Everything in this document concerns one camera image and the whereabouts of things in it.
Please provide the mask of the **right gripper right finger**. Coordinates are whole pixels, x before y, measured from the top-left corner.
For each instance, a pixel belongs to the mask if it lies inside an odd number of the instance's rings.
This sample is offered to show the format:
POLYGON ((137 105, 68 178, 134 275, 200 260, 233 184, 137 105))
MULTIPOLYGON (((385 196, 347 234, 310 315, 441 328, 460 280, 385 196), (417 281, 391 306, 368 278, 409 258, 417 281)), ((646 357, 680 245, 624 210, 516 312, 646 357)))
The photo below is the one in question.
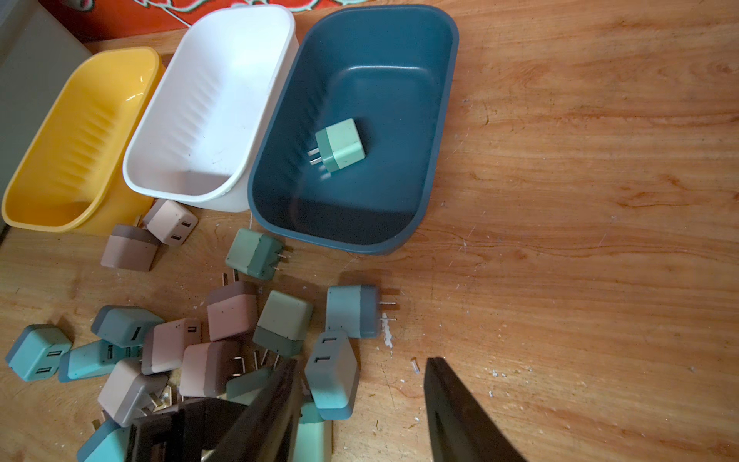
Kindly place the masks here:
POLYGON ((435 461, 522 461, 442 357, 426 360, 425 403, 435 461))

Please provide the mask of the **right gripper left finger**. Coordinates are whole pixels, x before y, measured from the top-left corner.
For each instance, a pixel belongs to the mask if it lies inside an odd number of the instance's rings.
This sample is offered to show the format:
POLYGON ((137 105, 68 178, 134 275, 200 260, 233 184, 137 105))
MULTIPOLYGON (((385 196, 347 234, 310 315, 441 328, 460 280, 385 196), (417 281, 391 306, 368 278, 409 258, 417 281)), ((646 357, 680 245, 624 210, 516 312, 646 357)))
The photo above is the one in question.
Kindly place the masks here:
POLYGON ((128 461, 289 461, 302 404, 301 362, 283 362, 250 405, 195 398, 131 425, 128 461))

